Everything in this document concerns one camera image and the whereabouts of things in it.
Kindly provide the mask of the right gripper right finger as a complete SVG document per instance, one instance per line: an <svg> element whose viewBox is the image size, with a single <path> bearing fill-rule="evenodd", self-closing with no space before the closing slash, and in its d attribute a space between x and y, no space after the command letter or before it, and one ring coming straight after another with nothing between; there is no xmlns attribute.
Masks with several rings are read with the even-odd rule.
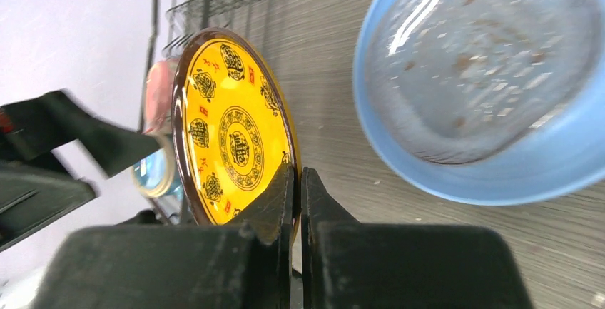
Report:
<svg viewBox="0 0 605 309"><path fill-rule="evenodd" d="M306 308L531 308L503 237L483 226L362 223L305 168Z"/></svg>

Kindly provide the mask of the light blue plate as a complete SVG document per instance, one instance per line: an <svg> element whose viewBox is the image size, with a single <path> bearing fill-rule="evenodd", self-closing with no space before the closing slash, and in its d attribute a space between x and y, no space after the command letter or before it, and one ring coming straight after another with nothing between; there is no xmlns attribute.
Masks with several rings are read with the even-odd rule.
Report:
<svg viewBox="0 0 605 309"><path fill-rule="evenodd" d="M482 206L604 179L604 0L374 0L352 89L380 158Z"/></svg>

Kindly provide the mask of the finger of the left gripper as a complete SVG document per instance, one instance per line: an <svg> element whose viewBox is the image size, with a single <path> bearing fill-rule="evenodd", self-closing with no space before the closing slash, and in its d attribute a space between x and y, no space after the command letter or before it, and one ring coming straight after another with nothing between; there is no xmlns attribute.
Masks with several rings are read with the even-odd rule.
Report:
<svg viewBox="0 0 605 309"><path fill-rule="evenodd" d="M65 173L52 151L79 141L109 178L158 151L156 138L105 122L62 90L1 106L1 160Z"/></svg>

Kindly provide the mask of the pink ghost pattern mug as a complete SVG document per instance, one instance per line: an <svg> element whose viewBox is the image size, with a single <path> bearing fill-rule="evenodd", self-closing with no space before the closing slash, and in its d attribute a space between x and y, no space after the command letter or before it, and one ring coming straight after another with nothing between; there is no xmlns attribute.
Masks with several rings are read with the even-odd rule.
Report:
<svg viewBox="0 0 605 309"><path fill-rule="evenodd" d="M144 132L166 129L171 124L172 90L178 59L157 61L149 69L143 106Z"/></svg>

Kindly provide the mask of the yellow patterned plate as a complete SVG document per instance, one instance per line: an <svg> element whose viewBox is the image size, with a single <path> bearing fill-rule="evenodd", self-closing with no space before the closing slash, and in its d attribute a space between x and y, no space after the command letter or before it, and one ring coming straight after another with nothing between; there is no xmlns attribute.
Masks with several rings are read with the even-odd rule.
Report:
<svg viewBox="0 0 605 309"><path fill-rule="evenodd" d="M225 28L185 46L172 88L172 138L189 210L199 225L243 212L282 165L301 173L294 120L260 52Z"/></svg>

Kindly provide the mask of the blue beige mug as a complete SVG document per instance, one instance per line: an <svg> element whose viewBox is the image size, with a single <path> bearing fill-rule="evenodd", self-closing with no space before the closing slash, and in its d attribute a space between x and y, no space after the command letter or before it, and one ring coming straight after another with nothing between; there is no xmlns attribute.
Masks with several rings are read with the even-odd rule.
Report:
<svg viewBox="0 0 605 309"><path fill-rule="evenodd" d="M150 199L172 197L183 200L183 186L178 172L172 137L158 131L149 131L160 148L132 166L133 181L139 193Z"/></svg>

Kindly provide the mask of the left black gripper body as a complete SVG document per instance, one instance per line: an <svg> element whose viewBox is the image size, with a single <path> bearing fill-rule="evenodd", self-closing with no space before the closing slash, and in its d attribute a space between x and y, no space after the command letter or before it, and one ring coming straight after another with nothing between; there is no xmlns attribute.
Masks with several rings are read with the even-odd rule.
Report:
<svg viewBox="0 0 605 309"><path fill-rule="evenodd" d="M1 109L1 250L96 199L54 153L70 138L47 118L18 124Z"/></svg>

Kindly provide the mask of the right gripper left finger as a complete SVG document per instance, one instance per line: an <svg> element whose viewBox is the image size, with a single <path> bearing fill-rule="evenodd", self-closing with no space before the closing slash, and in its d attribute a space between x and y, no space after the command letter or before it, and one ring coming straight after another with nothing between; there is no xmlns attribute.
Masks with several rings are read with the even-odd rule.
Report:
<svg viewBox="0 0 605 309"><path fill-rule="evenodd" d="M289 308L294 169L222 226L124 223L61 245L33 308Z"/></svg>

